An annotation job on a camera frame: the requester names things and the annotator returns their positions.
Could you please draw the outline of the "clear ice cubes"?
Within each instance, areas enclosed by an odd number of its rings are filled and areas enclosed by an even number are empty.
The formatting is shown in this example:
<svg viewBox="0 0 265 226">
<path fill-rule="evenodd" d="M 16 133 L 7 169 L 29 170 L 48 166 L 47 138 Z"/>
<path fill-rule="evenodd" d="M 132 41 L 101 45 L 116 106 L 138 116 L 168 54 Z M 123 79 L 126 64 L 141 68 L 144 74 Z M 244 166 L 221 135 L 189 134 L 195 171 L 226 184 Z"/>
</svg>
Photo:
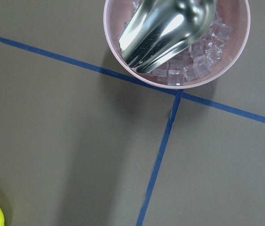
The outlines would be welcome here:
<svg viewBox="0 0 265 226">
<path fill-rule="evenodd" d="M 141 4 L 136 4 L 135 12 Z M 210 28 L 194 44 L 152 72 L 142 74 L 169 86 L 181 86 L 187 81 L 209 75 L 214 65 L 222 60 L 223 50 L 232 32 L 232 27 L 223 23 L 219 10 L 220 6 L 216 1 L 216 11 Z"/>
</svg>

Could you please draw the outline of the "metal scoop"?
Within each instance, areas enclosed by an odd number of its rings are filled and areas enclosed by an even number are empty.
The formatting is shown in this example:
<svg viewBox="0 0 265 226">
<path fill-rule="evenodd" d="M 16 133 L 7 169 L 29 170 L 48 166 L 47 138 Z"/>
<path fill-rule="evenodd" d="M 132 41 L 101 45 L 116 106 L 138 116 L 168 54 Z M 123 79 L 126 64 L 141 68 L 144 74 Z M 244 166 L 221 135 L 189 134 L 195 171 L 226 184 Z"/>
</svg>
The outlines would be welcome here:
<svg viewBox="0 0 265 226">
<path fill-rule="evenodd" d="M 201 38 L 215 11 L 214 0 L 144 0 L 119 37 L 124 62 L 152 72 Z"/>
</svg>

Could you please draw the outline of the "pink bowl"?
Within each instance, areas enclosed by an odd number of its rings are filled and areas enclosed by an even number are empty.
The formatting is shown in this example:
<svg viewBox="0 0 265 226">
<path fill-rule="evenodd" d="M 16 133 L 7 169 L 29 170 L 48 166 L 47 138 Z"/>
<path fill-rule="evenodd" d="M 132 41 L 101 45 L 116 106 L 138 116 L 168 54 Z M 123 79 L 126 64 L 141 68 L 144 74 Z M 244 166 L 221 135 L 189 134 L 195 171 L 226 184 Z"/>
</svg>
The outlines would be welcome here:
<svg viewBox="0 0 265 226">
<path fill-rule="evenodd" d="M 224 74 L 249 35 L 246 0 L 108 0 L 104 32 L 133 76 L 160 88 L 186 89 Z"/>
</svg>

